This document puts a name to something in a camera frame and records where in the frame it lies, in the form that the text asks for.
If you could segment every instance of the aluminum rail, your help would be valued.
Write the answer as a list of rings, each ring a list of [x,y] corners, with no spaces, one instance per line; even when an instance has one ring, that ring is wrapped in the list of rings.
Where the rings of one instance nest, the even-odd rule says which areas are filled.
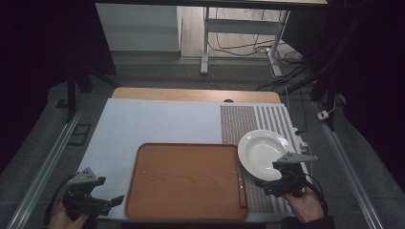
[[[313,109],[316,114],[320,113],[320,109],[316,106],[315,102],[312,102]],[[352,189],[353,195],[356,197],[359,202],[361,211],[363,212],[364,218],[366,219],[369,227],[371,229],[383,229],[382,222],[373,207],[372,202],[370,201],[369,195],[364,190],[363,185],[360,182],[360,179],[357,176],[357,173],[352,167],[351,162],[349,161],[348,156],[346,155],[345,150],[343,149],[342,144],[340,143],[339,137],[335,132],[332,132],[326,122],[322,122],[322,128],[324,133],[333,149],[333,152],[336,156],[337,161],[340,164],[340,167],[343,170],[343,174],[346,177],[346,180],[349,183],[349,186]]]
[[[83,113],[83,107],[87,101],[87,97],[88,95],[86,94],[82,94],[80,96],[77,106],[77,112],[73,116],[71,122],[65,124],[56,143],[53,145],[52,149],[48,153],[48,156],[45,158],[44,163],[36,174],[30,188],[21,200],[20,205],[11,218],[9,225],[7,226],[8,229],[23,229],[27,224],[27,221],[30,218],[36,202],[39,200],[57,161],[59,160],[63,150],[65,149],[66,144],[68,143],[69,137],[75,129],[75,124],[80,119],[80,116]]]

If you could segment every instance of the wooden edge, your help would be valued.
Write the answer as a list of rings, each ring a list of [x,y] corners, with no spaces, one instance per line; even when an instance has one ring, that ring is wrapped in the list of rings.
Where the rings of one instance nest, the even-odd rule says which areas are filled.
[[[112,98],[204,102],[225,102],[230,99],[236,103],[281,103],[280,96],[274,92],[192,89],[117,88]]]

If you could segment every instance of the power strip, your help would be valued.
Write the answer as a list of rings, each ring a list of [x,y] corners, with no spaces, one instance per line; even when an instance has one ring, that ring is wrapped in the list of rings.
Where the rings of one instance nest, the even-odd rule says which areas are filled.
[[[323,112],[318,113],[318,118],[319,118],[320,120],[325,120],[325,119],[327,119],[328,117],[329,117],[329,114],[327,113],[327,111],[323,111]]]

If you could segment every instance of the wooden tray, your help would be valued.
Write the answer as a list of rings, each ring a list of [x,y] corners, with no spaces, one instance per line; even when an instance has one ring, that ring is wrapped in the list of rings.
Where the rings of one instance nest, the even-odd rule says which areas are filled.
[[[125,212],[131,219],[244,219],[237,165],[235,145],[143,144]]]

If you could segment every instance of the wooden board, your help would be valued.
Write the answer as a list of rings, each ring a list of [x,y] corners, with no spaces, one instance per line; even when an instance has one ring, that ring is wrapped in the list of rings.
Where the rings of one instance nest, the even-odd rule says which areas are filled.
[[[273,92],[155,88],[117,88],[114,91],[112,98],[203,102],[224,102],[226,99],[232,99],[236,103],[281,103],[279,95]]]
[[[139,147],[125,212],[131,219],[244,219],[237,147],[146,143]]]

